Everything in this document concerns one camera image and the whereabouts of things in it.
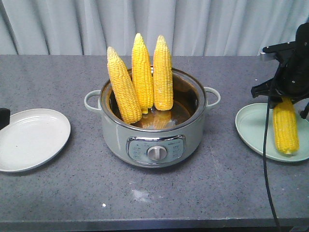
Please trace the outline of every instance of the plate rim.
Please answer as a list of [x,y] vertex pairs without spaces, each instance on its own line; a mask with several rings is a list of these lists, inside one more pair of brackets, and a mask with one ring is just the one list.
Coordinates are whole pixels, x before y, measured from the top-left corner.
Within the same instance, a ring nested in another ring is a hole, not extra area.
[[52,155],[50,155],[48,158],[44,159],[43,161],[41,162],[38,162],[36,164],[33,164],[31,166],[28,166],[28,167],[25,167],[25,168],[21,168],[21,169],[2,169],[0,168],[0,172],[6,172],[6,173],[17,173],[17,172],[24,172],[24,171],[28,171],[28,170],[31,170],[31,169],[34,169],[34,168],[37,168],[45,163],[47,163],[48,161],[50,161],[52,158],[54,158],[63,148],[64,146],[66,145],[69,137],[70,137],[70,133],[71,133],[71,124],[70,124],[70,121],[69,119],[61,112],[57,111],[57,110],[53,110],[53,109],[47,109],[47,108],[35,108],[35,109],[28,109],[28,110],[24,110],[24,111],[20,111],[20,112],[17,112],[13,115],[10,116],[10,120],[11,119],[14,119],[14,117],[20,115],[20,114],[26,114],[28,112],[31,112],[31,111],[43,111],[43,112],[53,112],[57,115],[59,115],[61,117],[61,120],[66,124],[66,128],[65,131],[66,131],[66,134],[64,136],[64,139],[62,141],[62,146],[57,150],[57,152],[55,153],[52,153]]
[[[235,126],[236,126],[236,130],[240,136],[240,138],[242,139],[242,141],[250,148],[252,149],[253,151],[255,151],[256,153],[258,153],[259,155],[263,156],[263,151],[259,150],[257,147],[251,145],[251,143],[246,140],[244,138],[244,136],[240,133],[240,129],[238,127],[238,117],[240,115],[240,113],[246,109],[246,108],[249,108],[249,107],[254,107],[254,106],[257,106],[257,105],[266,105],[267,106],[267,103],[252,103],[252,104],[249,104],[249,105],[245,105],[244,107],[242,107],[241,109],[238,110],[236,116],[235,116]],[[301,162],[301,161],[305,161],[307,159],[309,159],[309,154],[307,155],[307,157],[304,157],[304,158],[301,158],[301,159],[297,159],[297,160],[291,160],[291,159],[286,159],[284,156],[282,156],[282,158],[277,158],[276,156],[273,156],[269,153],[266,153],[266,157],[268,159],[272,159],[272,160],[275,160],[275,161],[279,161],[279,162],[285,162],[285,163],[295,163],[295,162]]]

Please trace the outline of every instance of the control panel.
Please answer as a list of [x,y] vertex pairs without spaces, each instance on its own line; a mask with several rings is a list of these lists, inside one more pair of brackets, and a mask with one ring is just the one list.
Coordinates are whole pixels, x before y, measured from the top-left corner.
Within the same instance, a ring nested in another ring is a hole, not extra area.
[[185,150],[185,136],[165,138],[130,137],[126,152],[135,161],[145,164],[172,162],[181,157]]

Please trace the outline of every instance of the pot handle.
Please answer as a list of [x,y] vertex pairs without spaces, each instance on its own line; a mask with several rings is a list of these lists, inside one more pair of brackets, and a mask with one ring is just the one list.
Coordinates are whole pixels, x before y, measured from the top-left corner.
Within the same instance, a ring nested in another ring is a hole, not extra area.
[[93,91],[87,93],[87,95],[84,98],[84,105],[85,105],[87,110],[94,112],[94,113],[100,113],[100,111],[101,111],[100,109],[92,107],[92,106],[88,105],[88,103],[87,103],[90,98],[92,98],[94,96],[100,96],[100,93],[101,93],[101,90],[93,90]]
[[220,93],[219,93],[217,90],[215,90],[214,88],[204,87],[204,90],[205,90],[206,93],[212,93],[213,95],[215,95],[215,96],[218,98],[218,100],[217,100],[215,103],[209,104],[209,105],[207,104],[207,105],[206,105],[206,109],[207,109],[207,110],[211,110],[211,109],[213,109],[213,108],[221,101],[221,95],[220,95]]

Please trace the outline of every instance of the white stain on countertop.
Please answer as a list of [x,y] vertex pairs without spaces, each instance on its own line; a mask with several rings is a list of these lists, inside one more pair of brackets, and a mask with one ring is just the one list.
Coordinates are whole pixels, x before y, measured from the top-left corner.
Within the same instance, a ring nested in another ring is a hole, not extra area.
[[149,193],[145,190],[133,189],[132,193],[136,201],[139,201],[139,202],[150,202],[151,201],[151,199],[149,198]]

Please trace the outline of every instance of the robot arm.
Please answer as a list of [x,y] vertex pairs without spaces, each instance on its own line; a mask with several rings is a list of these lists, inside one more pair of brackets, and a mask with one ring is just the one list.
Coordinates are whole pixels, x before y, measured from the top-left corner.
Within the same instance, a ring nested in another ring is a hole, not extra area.
[[264,47],[261,58],[276,59],[279,66],[273,78],[252,87],[254,98],[269,96],[270,108],[281,102],[281,97],[291,98],[292,103],[309,98],[309,23],[298,27],[294,42]]

